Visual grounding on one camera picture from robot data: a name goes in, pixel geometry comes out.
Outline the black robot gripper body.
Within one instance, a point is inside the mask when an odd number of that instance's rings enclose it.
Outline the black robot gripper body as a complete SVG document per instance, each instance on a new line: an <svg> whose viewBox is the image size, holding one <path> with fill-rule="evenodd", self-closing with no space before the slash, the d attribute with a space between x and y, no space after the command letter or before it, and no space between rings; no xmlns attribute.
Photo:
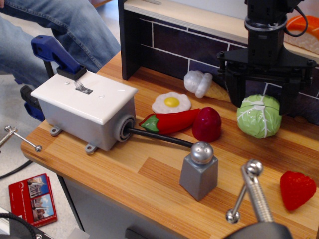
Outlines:
<svg viewBox="0 0 319 239"><path fill-rule="evenodd" d="M290 79L300 80L300 90L310 86L316 62L288 51L283 44L284 33L284 30L250 30L247 48L219 52L219 72L223 74L224 81L229 72L247 74L250 81L281 86Z"/></svg>

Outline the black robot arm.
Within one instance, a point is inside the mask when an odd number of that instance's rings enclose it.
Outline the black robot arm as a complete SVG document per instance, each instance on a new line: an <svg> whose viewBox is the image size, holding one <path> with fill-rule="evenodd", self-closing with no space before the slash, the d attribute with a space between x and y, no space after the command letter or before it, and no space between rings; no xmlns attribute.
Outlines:
<svg viewBox="0 0 319 239"><path fill-rule="evenodd" d="M219 74L232 104L240 107L246 95L246 81L281 85L279 114L286 115L300 90L312 83L315 60L294 54L284 47L288 34L287 14L298 8L298 0L247 0L245 49L221 51Z"/></svg>

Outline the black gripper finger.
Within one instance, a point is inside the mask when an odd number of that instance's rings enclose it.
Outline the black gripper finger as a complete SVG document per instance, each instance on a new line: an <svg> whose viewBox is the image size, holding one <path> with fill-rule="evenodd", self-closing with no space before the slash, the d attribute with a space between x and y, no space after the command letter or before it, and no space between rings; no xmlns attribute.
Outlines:
<svg viewBox="0 0 319 239"><path fill-rule="evenodd" d="M280 115L288 114L292 109L292 104L295 102L300 90L300 80L290 79L282 85L280 96Z"/></svg>
<svg viewBox="0 0 319 239"><path fill-rule="evenodd" d="M248 75L236 75L226 73L226 87L229 93L231 103L236 107L240 107L246 95L246 80Z"/></svg>

